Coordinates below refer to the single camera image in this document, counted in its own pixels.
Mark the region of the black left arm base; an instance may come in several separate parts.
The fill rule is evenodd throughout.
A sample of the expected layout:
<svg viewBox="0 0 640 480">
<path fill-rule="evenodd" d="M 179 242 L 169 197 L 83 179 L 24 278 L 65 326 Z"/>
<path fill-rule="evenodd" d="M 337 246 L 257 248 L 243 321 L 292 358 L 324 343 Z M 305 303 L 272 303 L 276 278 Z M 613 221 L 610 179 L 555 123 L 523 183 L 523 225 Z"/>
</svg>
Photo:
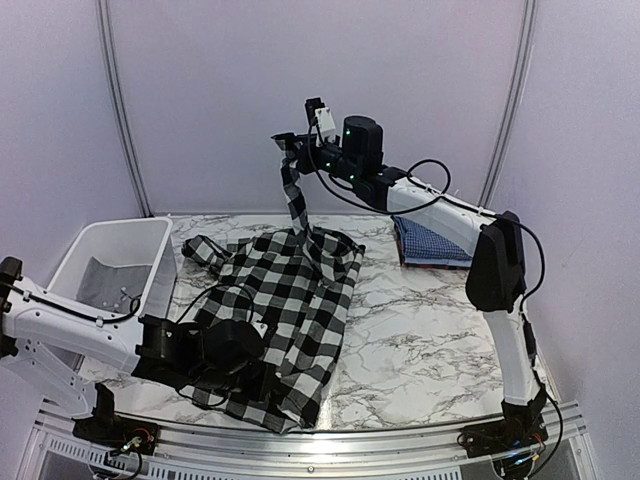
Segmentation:
<svg viewBox="0 0 640 480">
<path fill-rule="evenodd" d="M 118 415 L 115 412 L 114 394 L 103 384 L 96 384 L 95 392 L 96 400 L 91 415 L 73 420 L 73 436 L 120 452 L 136 450 L 143 455 L 152 455 L 158 440 L 159 425 Z"/>
</svg>

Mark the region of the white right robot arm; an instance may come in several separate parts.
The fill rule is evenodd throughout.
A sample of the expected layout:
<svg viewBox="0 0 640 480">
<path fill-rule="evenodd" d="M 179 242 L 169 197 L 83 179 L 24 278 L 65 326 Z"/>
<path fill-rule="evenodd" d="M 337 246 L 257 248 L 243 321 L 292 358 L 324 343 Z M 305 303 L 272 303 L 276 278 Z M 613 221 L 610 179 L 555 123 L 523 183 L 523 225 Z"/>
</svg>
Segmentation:
<svg viewBox="0 0 640 480">
<path fill-rule="evenodd" d="M 535 336 L 526 318 L 531 295 L 525 282 L 522 240 L 527 232 L 517 215 L 471 205 L 383 162 L 382 128 L 373 119 L 349 116 L 340 139 L 325 134 L 317 119 L 303 134 L 273 136 L 301 175 L 328 176 L 349 184 L 353 205 L 404 217 L 444 237 L 471 258 L 466 295 L 491 331 L 503 378 L 503 404 L 545 403 L 546 389 L 535 370 Z"/>
</svg>

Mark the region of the black white checkered shirt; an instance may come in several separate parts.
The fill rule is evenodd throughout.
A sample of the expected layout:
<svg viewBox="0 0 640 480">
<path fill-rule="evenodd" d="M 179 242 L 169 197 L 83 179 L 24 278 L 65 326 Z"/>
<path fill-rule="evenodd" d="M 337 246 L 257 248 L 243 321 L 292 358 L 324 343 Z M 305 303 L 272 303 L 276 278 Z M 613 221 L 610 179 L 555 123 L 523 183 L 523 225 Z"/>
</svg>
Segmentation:
<svg viewBox="0 0 640 480">
<path fill-rule="evenodd" d="M 260 359 L 275 369 L 272 389 L 263 400 L 197 388 L 193 405 L 285 433 L 317 423 L 323 390 L 342 351 L 365 248 L 339 231 L 309 222 L 292 156 L 283 159 L 280 174 L 289 228 L 227 243 L 198 235 L 183 243 L 182 255 L 213 280 L 196 321 L 207 326 L 227 319 L 265 324 Z"/>
</svg>

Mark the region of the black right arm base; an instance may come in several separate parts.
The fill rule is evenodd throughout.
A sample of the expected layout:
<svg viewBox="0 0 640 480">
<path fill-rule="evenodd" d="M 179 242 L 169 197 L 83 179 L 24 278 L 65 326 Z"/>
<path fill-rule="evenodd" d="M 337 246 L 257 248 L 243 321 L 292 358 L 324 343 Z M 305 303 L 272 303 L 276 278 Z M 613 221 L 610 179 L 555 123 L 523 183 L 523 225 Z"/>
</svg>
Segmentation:
<svg viewBox="0 0 640 480">
<path fill-rule="evenodd" d="M 463 427 L 457 443 L 469 458 L 477 458 L 545 442 L 548 433 L 542 410 L 547 400 L 545 387 L 525 405 L 503 400 L 501 419 Z"/>
</svg>

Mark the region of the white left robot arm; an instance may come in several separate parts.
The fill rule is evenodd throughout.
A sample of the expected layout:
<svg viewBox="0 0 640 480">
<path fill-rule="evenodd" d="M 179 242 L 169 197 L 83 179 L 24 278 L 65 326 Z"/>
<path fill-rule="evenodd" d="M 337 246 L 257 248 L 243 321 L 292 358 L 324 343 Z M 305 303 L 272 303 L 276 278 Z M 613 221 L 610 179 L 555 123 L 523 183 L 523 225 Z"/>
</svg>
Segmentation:
<svg viewBox="0 0 640 480">
<path fill-rule="evenodd" d="M 93 358 L 134 378 L 191 399 L 198 390 L 222 398 L 265 400 L 276 384 L 263 361 L 266 341 L 252 319 L 205 325 L 150 314 L 101 311 L 47 291 L 22 273 L 21 260 L 1 262 L 1 364 L 38 387 L 106 445 L 125 438 L 126 423 L 98 406 L 98 387 L 56 354 Z"/>
</svg>

